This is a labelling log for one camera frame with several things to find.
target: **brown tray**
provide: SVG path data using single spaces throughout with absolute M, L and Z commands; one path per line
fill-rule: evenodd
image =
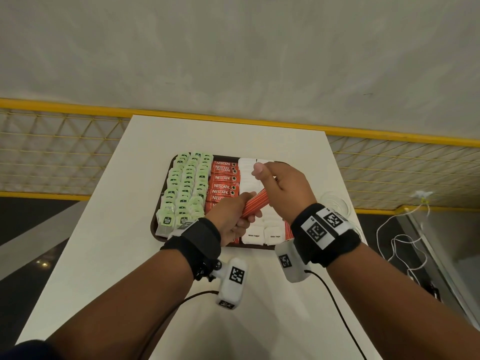
M 157 232 L 157 228 L 159 227 L 159 224 L 157 222 L 157 216 L 156 213 L 160 208 L 160 202 L 162 200 L 162 196 L 165 193 L 165 190 L 167 189 L 167 178 L 169 176 L 168 171 L 173 167 L 173 162 L 175 161 L 175 157 L 170 162 L 170 166 L 168 167 L 167 174 L 165 177 L 165 181 L 163 182 L 163 188 L 162 192 L 160 193 L 160 197 L 158 198 L 158 202 L 156 203 L 155 211 L 153 212 L 153 217 L 152 217 L 152 222 L 150 223 L 150 232 L 152 233 L 153 237 L 157 239 L 159 242 L 166 242 L 167 239 L 165 237 L 157 236 L 155 233 Z M 232 156 L 225 156 L 225 155 L 214 155 L 213 156 L 214 161 L 218 162 L 232 162 L 232 163 L 238 163 L 239 159 L 236 157 Z M 262 249 L 262 250 L 274 250 L 275 246 L 274 245 L 252 245 L 252 244 L 244 244 L 242 242 L 242 238 L 240 238 L 240 243 L 229 243 L 227 246 L 232 246 L 235 248 L 248 248 L 248 249 Z

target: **tabletop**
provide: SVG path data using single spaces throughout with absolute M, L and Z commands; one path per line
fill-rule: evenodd
M 334 192 L 351 205 L 322 131 L 134 116 L 30 315 L 19 342 L 45 339 L 103 291 L 161 247 L 150 221 L 170 161 L 180 151 L 271 159 L 302 171 L 317 197 Z M 349 220 L 358 227 L 353 211 Z M 243 299 L 228 310 L 214 295 L 178 310 L 152 359 L 361 359 L 325 287 L 314 276 L 286 280 L 272 250 L 223 248 L 220 259 L 249 265 Z M 328 284 L 366 357 L 372 343 L 326 270 Z M 190 294 L 218 289 L 195 281 Z

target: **white device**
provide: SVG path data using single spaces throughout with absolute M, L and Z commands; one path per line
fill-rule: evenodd
M 310 276 L 308 264 L 304 264 L 300 254 L 293 244 L 294 239 L 286 240 L 275 245 L 275 254 L 282 266 L 283 274 L 290 283 L 298 283 Z
M 248 265 L 245 260 L 232 258 L 228 263 L 217 261 L 217 267 L 209 275 L 209 280 L 220 279 L 220 287 L 216 297 L 219 306 L 232 310 L 242 300 L 243 287 L 247 278 Z

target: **hand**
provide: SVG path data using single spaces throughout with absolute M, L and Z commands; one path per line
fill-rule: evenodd
M 286 163 L 255 163 L 251 175 L 263 183 L 270 205 L 290 225 L 305 208 L 317 203 L 305 175 Z
M 250 227 L 250 223 L 255 222 L 255 217 L 262 217 L 262 212 L 258 211 L 246 220 L 240 218 L 245 204 L 255 194 L 255 192 L 243 192 L 235 198 L 225 197 L 205 215 L 205 218 L 208 218 L 219 230 L 222 237 L 221 246 L 228 245 L 236 238 L 245 235 L 245 230 Z

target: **person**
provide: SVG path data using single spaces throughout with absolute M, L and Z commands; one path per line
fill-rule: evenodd
M 270 205 L 290 224 L 316 204 L 305 175 L 286 163 L 256 163 L 252 175 L 263 183 Z M 195 223 L 196 230 L 209 237 L 206 240 L 227 245 L 261 217 L 257 212 L 247 220 L 240 218 L 251 197 L 242 193 L 221 200 Z M 173 236 L 45 342 L 16 345 L 0 359 L 137 359 L 153 330 L 189 292 L 205 262 L 202 250 L 183 236 Z M 480 358 L 480 333 L 367 245 L 358 243 L 338 255 L 326 270 L 383 359 Z

